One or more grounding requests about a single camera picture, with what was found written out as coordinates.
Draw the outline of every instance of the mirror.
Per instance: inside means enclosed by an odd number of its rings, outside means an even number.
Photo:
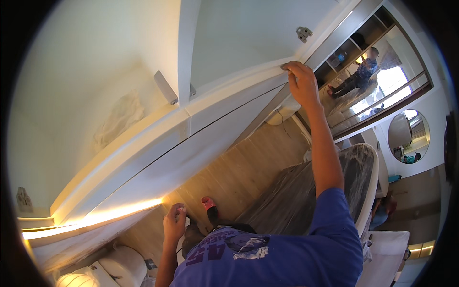
[[[392,119],[387,139],[392,155],[398,161],[415,163],[422,159],[429,147],[429,126],[420,112],[405,110]]]
[[[381,31],[378,22],[368,22],[374,27],[367,30]],[[326,60],[336,73],[324,80],[319,96],[333,135],[389,109],[428,82],[427,76],[421,74],[420,60],[399,27],[388,28],[373,43],[355,41],[360,34],[373,35],[365,27]]]

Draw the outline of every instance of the bag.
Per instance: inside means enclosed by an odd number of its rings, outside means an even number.
[[[137,90],[122,96],[115,102],[110,115],[94,134],[95,151],[100,152],[143,117],[144,108],[140,104]]]

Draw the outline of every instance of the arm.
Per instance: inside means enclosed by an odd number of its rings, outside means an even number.
[[[324,107],[319,100],[317,80],[311,68],[300,62],[289,62],[290,92],[306,110],[312,134],[312,165],[316,183],[316,197],[332,187],[344,189],[344,178],[330,128],[325,119]]]
[[[371,211],[371,221],[373,221],[373,218],[375,218],[376,210],[378,209],[380,203],[381,203],[381,199],[379,198],[376,201],[375,208],[373,208],[373,210]]]
[[[167,287],[174,280],[177,269],[177,244],[185,232],[186,208],[183,203],[174,204],[164,217],[164,242],[162,244],[161,261],[156,276],[156,287]]]

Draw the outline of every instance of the white cabinet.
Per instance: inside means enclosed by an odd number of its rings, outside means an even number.
[[[49,209],[55,225],[161,197],[223,153],[287,82],[280,65],[305,62],[359,2],[62,1],[18,78],[12,190],[46,197],[37,210]],[[306,43],[298,27],[312,30]],[[157,71],[178,105],[162,95]],[[95,154],[95,130],[132,89],[145,117]],[[24,160],[25,150],[43,156]]]
[[[220,156],[274,98],[278,87],[198,131],[108,196],[88,217],[161,198]]]

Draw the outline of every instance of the wooden shelf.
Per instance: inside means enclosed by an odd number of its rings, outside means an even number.
[[[362,54],[369,48],[381,40],[387,32],[395,26],[395,21],[384,7],[381,7],[374,13],[362,26],[357,30],[363,36],[364,47],[359,46],[356,41],[349,37],[336,51],[346,52],[347,55],[343,62],[335,68],[331,65],[331,60],[328,58],[316,71],[315,76],[319,84],[319,90],[329,84],[340,72],[347,69],[354,63]]]

